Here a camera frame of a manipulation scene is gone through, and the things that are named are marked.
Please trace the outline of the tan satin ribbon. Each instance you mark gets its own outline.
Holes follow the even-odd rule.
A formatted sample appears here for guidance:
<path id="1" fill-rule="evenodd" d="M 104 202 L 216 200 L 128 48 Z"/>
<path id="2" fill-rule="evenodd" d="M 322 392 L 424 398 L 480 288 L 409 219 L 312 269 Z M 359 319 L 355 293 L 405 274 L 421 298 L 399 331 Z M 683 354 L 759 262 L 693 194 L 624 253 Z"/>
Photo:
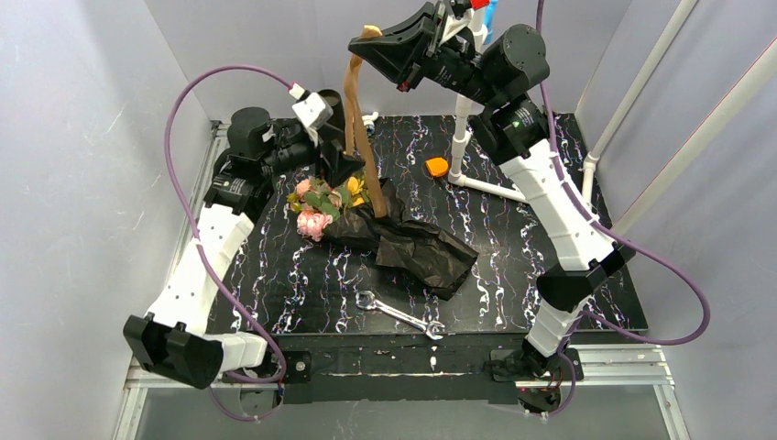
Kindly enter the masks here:
<path id="1" fill-rule="evenodd" d="M 343 80 L 346 153 L 353 155 L 354 152 L 357 152 L 359 158 L 365 162 L 364 173 L 368 197 L 374 216 L 381 218 L 387 215 L 387 206 L 383 198 L 373 150 L 369 144 L 367 129 L 358 101 L 358 75 L 362 63 L 362 58 L 352 54 L 346 66 Z"/>

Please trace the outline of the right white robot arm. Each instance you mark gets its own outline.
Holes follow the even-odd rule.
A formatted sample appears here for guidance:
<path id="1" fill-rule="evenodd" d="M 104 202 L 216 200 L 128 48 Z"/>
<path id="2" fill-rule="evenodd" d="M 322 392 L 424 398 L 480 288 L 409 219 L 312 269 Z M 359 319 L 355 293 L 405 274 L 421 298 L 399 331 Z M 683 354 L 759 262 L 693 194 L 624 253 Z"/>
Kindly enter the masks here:
<path id="1" fill-rule="evenodd" d="M 556 252 L 556 265 L 537 280 L 542 302 L 524 344 L 527 353 L 549 358 L 627 256 L 599 231 L 561 162 L 550 111 L 529 97 L 550 74 L 540 31 L 514 25 L 478 49 L 470 21 L 482 7 L 426 3 L 377 37 L 353 38 L 348 48 L 402 92 L 428 79 L 482 106 L 469 122 L 477 144 L 518 187 Z"/>

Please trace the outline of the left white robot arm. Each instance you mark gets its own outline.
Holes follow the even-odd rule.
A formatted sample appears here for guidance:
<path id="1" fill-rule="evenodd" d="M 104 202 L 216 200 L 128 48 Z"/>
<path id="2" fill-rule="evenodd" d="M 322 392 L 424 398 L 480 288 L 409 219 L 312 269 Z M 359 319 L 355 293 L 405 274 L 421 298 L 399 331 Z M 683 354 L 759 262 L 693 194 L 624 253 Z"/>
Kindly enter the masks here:
<path id="1" fill-rule="evenodd" d="M 362 167 L 362 160 L 345 155 L 342 111 L 316 133 L 312 140 L 299 120 L 273 119 L 261 107 L 232 115 L 228 145 L 215 160 L 195 216 L 198 235 L 157 300 L 124 325 L 124 338 L 144 370 L 202 390 L 227 371 L 262 364 L 268 339 L 247 332 L 209 335 L 208 316 L 219 283 L 262 219 L 280 175 L 308 167 L 339 185 Z"/>

